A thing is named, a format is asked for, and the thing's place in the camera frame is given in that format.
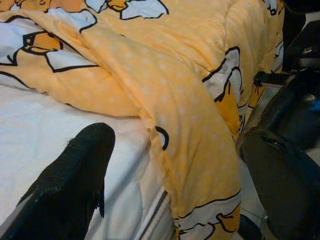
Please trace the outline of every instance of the bedding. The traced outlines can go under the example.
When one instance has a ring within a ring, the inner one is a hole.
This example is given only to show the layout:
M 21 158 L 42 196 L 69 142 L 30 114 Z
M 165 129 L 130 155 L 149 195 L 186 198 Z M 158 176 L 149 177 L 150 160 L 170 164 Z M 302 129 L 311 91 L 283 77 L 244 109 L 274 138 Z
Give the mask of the bedding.
M 158 228 L 164 237 L 172 234 L 169 196 L 150 161 L 148 133 L 138 118 L 83 112 L 34 90 L 1 85 L 0 225 L 67 142 L 99 122 L 112 127 L 116 141 L 104 181 L 104 220 L 96 210 L 85 239 L 140 239 Z M 162 225 L 154 215 L 163 218 Z
M 282 1 L 2 2 L 0 83 L 139 116 L 179 239 L 229 239 L 241 203 L 234 141 L 259 99 L 254 75 L 281 68 Z

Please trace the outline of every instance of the blanket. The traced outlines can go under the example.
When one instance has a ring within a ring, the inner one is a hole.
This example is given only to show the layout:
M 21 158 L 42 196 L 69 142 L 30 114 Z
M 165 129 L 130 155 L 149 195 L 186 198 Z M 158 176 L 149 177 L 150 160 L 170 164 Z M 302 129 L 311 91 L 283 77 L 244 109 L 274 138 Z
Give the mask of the blanket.
M 139 116 L 177 238 L 227 240 L 241 208 L 234 141 L 262 92 L 252 90 L 254 75 L 281 69 L 283 8 L 280 0 L 2 0 L 0 84 Z

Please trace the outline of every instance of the mattress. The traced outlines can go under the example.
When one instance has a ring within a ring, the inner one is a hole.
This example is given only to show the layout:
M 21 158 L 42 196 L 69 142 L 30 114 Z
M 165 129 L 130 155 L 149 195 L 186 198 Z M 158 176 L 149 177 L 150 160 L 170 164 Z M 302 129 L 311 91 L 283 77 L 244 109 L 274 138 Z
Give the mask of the mattress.
M 105 217 L 93 214 L 86 240 L 169 239 L 169 197 L 149 157 L 139 118 L 80 111 L 34 90 L 0 85 L 0 224 L 68 141 L 92 123 L 115 132 L 105 175 Z

